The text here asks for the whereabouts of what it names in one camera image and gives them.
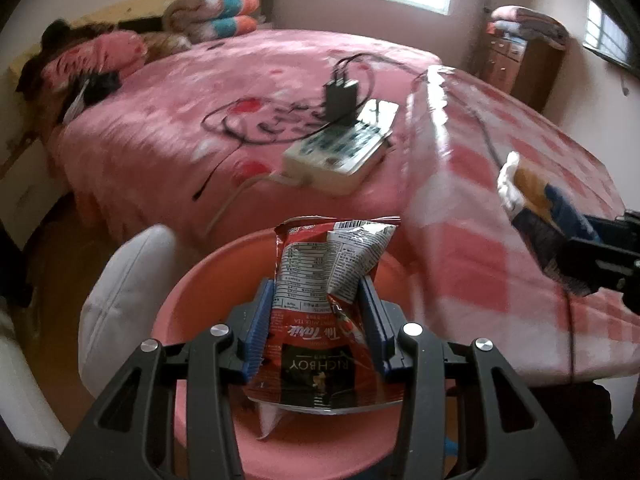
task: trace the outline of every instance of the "white power strip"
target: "white power strip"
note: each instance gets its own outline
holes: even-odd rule
[[[353,126],[330,126],[294,142],[282,156],[283,173],[332,195],[352,193],[384,155],[398,108],[372,99]]]

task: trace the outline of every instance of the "pink bowl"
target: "pink bowl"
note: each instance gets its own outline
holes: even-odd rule
[[[233,306],[253,299],[263,277],[275,265],[275,235],[260,231],[227,244],[207,256],[171,291],[158,313],[152,336],[163,344],[193,339],[206,327],[223,322]],[[383,300],[408,304],[404,269],[384,254],[375,279]],[[175,435],[186,443],[186,385],[178,384]],[[343,479],[391,453],[396,442],[399,406],[351,415],[295,414],[259,441],[255,413],[234,410],[234,427],[242,467],[248,479]]]

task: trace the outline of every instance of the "drawer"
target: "drawer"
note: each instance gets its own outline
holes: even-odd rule
[[[489,36],[487,38],[487,45],[489,46],[489,48],[491,50],[495,50],[496,52],[500,52],[501,54],[507,54],[510,44],[511,41],[507,41],[496,36]]]
[[[502,90],[505,94],[511,93],[519,69],[520,64],[517,61],[498,54],[495,58],[491,77],[485,81]]]
[[[502,54],[498,54],[495,50],[488,51],[488,57],[484,62],[484,66],[482,67],[482,70],[480,72],[480,79],[482,79],[482,81],[491,83],[491,79],[494,77],[494,71],[500,57],[502,57]]]
[[[526,47],[527,47],[526,44],[511,43],[510,41],[507,49],[507,56],[519,63],[522,61],[522,58],[524,57],[524,51]]]

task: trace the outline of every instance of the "black charger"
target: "black charger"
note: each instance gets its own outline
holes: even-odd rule
[[[353,126],[358,118],[358,81],[334,76],[324,85],[324,120]]]

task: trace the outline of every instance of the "wooden cabinet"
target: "wooden cabinet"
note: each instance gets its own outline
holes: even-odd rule
[[[564,51],[542,40],[525,41],[487,34],[480,52],[479,77],[541,112],[563,56]]]

